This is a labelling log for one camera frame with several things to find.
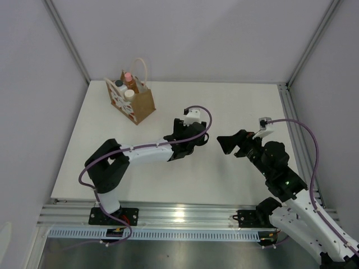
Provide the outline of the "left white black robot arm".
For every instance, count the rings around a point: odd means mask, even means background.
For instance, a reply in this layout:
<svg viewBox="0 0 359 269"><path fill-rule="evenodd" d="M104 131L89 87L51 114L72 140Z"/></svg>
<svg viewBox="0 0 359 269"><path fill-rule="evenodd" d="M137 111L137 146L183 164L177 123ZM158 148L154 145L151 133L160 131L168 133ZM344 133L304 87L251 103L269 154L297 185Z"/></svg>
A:
<svg viewBox="0 0 359 269"><path fill-rule="evenodd" d="M150 144L134 147L119 144L114 138L106 140L85 162L98 202L102 205L102 219L109 225L120 221L121 205L116 188L130 165L174 161L191 155L196 146L207 143L207 123L185 124L176 118L173 133Z"/></svg>

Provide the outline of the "white bottle black cap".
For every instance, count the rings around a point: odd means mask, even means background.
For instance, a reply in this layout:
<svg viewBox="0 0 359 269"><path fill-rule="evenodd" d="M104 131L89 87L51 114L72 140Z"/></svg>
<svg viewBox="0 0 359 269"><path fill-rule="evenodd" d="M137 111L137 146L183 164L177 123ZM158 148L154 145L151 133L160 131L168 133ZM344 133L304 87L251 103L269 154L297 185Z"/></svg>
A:
<svg viewBox="0 0 359 269"><path fill-rule="evenodd" d="M125 92L128 90L127 86L123 83L122 80L116 80L114 83L118 93L122 96L122 98L124 98Z"/></svg>

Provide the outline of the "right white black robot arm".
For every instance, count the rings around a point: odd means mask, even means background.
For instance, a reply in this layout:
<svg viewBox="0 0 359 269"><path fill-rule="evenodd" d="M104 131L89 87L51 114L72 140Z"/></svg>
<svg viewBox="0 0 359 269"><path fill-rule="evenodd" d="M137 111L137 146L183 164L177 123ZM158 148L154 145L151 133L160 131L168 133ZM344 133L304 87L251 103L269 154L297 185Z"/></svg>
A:
<svg viewBox="0 0 359 269"><path fill-rule="evenodd" d="M289 166L289 155L281 142L262 143L253 132L238 131L217 137L228 155L246 157L264 176L272 194L256 206L255 219L273 226L307 250L320 268L358 268L358 241L349 236L311 197L307 184Z"/></svg>

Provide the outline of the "pink capped small bottle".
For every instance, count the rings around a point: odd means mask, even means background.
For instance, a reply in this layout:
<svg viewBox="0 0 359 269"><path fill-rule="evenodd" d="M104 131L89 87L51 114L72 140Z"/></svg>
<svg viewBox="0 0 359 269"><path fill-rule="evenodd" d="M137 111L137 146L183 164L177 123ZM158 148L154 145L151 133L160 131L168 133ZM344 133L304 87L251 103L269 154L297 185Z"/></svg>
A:
<svg viewBox="0 0 359 269"><path fill-rule="evenodd" d="M135 94L138 94L139 89L138 89L137 83L136 83L134 77L132 76L132 74L130 72L126 72L124 75L124 78L125 78L127 88L129 90L133 90L135 92Z"/></svg>

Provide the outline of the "cream capped white bottle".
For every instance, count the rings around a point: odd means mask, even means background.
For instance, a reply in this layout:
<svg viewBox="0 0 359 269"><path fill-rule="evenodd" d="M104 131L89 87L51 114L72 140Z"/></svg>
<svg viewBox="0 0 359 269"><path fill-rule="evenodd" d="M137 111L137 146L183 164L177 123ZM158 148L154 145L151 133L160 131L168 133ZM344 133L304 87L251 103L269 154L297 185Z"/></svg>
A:
<svg viewBox="0 0 359 269"><path fill-rule="evenodd" d="M131 89L128 89L125 91L124 97L127 101L132 102L135 98L135 92Z"/></svg>

